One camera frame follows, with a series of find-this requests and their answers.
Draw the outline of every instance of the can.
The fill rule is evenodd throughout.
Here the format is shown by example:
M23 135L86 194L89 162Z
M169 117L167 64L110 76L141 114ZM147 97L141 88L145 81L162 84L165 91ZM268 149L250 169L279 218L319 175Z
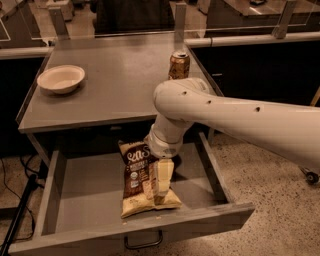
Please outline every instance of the can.
M189 76L190 57L184 50L172 53L170 57L169 80L183 79Z

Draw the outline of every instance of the drawer front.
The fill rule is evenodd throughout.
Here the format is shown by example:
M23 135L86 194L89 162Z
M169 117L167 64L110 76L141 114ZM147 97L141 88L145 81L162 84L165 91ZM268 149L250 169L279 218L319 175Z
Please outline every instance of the drawer front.
M189 216L132 221L110 232L106 231L110 227L100 227L52 234L30 242L14 244L10 248L10 255L102 256L123 252L125 249L142 249L240 229L253 211L254 206L251 203L227 204L201 209ZM153 227L141 230L145 226Z

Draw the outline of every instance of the speckled floor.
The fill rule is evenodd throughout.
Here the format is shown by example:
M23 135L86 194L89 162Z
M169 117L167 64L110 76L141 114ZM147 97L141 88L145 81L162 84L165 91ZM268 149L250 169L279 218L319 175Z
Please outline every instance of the speckled floor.
M92 18L91 14L81 17L86 21ZM206 17L199 15L195 6L188 7L187 26L190 30L196 27L201 29L205 26L205 20ZM91 27L85 26L85 29L89 31ZM45 32L50 36L50 29ZM75 35L78 33L76 28L73 32ZM126 251L118 256L320 255L320 185L308 185L295 164L224 134L215 135L212 149L235 201L252 202L256 207L243 228L138 251ZM0 163L0 207L15 207L19 199L5 188L4 178L6 184L18 195L22 195L27 178L18 157L4 158L3 163L6 177ZM37 170L39 164L40 159L36 156L30 167ZM28 203L35 219L41 196L42 189L38 188ZM0 244L9 225L10 220L0 219ZM31 217L26 212L17 238L26 238L30 233Z

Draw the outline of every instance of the metal table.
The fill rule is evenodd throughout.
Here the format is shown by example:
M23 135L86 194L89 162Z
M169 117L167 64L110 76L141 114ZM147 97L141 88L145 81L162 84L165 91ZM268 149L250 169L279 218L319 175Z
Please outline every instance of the metal table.
M168 79L169 58L177 45L174 33L57 42L45 69L77 65L85 70L85 79L69 95L48 95L37 87L19 131L27 134L49 166L50 152L37 133L155 118L152 94ZM190 57L189 76L207 81Z

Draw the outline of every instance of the desk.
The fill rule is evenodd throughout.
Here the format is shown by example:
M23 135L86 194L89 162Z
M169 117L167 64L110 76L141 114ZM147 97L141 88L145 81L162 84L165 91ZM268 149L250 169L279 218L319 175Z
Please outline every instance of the desk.
M178 178L171 182L183 199L181 209L126 219L120 218L125 166L119 149L68 158L61 147L51 155L37 140L41 133L50 137L62 130L153 121L152 94L168 79L174 42L172 33L58 42L46 68L78 65L86 77L70 95L44 95L37 87L22 118L19 130L34 139L50 166L34 236L13 244L10 255L104 256L129 244L144 248L239 229L251 216L253 204L236 204L229 195L201 132L184 143L179 152L184 164L176 166ZM208 83L191 53L190 59L189 76Z
M168 79L174 50L173 33L57 42L46 69L77 65L85 70L85 79L67 96L45 95L37 87L19 131L49 166L50 152L37 141L37 133L154 119L153 91ZM207 81L189 55L189 76Z
M279 15L282 13L285 6L285 0L269 0L262 5L250 5L248 0L224 0L233 9L241 13L243 16L257 15ZM315 5L307 0L298 0L293 11L298 13L320 12L320 6Z

